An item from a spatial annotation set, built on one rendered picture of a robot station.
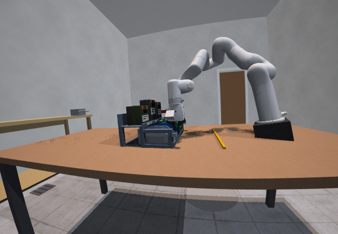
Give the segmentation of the grey metal shelf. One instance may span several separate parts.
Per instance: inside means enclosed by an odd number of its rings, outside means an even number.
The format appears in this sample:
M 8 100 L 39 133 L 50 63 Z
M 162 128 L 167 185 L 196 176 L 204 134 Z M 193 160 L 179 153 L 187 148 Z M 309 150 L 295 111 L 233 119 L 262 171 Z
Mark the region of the grey metal shelf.
M 182 132 L 184 131 L 184 126 L 181 124 L 181 132 L 177 136 L 177 133 L 173 133 L 173 129 L 145 129 L 145 126 L 148 126 L 150 124 L 153 124 L 155 122 L 158 122 L 160 120 L 167 121 L 165 117 L 161 117 L 146 123 L 143 123 L 142 125 L 128 125 L 127 123 L 127 114 L 117 114 L 117 120 L 118 120 L 118 130 L 119 130 L 119 139 L 120 139 L 120 147 L 124 146 L 141 146 L 141 148 L 169 148 L 173 149 L 175 144 L 177 143 L 179 137 L 181 136 Z M 139 127 L 140 132 L 140 142 L 138 142 L 138 137 L 126 142 L 125 141 L 125 132 L 124 128 L 135 128 Z M 145 133 L 168 133 L 168 144 L 164 143 L 146 143 L 146 134 Z M 175 141 L 173 138 L 176 137 Z

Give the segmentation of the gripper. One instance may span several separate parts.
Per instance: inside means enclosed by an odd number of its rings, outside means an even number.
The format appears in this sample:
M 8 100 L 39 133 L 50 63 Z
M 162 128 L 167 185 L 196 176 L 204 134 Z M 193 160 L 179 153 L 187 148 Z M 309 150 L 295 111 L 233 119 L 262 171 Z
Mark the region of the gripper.
M 167 123 L 171 124 L 173 126 L 173 130 L 177 133 L 180 132 L 180 125 L 182 123 L 185 123 L 185 111 L 184 106 L 182 103 L 170 103 L 168 104 L 167 110 L 175 110 L 175 119 L 167 120 Z M 175 121 L 178 122 L 177 127 L 175 126 Z M 181 121 L 181 122 L 180 122 Z

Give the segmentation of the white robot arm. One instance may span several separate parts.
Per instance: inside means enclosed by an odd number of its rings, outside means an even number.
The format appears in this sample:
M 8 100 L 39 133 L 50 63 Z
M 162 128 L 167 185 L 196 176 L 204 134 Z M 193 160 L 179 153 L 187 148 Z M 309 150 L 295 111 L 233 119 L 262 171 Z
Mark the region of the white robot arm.
M 212 58 L 209 59 L 207 50 L 200 50 L 180 78 L 168 81 L 168 98 L 170 103 L 182 103 L 181 94 L 194 89 L 193 79 L 202 71 L 209 70 L 222 64 L 225 53 L 240 69 L 247 70 L 247 78 L 251 85 L 259 120 L 257 124 L 268 124 L 284 121 L 282 117 L 287 112 L 281 112 L 272 84 L 276 75 L 276 68 L 263 57 L 249 53 L 226 37 L 215 39 L 212 45 Z M 270 77 L 270 78 L 269 78 Z M 271 80 L 270 80 L 271 79 Z

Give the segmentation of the dark grey case with orange latches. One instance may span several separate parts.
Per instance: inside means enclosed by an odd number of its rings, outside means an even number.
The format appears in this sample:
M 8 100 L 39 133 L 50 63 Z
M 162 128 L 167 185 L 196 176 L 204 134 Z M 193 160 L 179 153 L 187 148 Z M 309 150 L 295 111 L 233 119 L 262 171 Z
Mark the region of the dark grey case with orange latches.
M 156 119 L 161 118 L 161 102 L 155 102 L 155 109 L 156 109 Z
M 140 100 L 140 105 L 148 105 L 149 106 L 150 121 L 156 119 L 155 100 L 151 100 L 151 99 Z

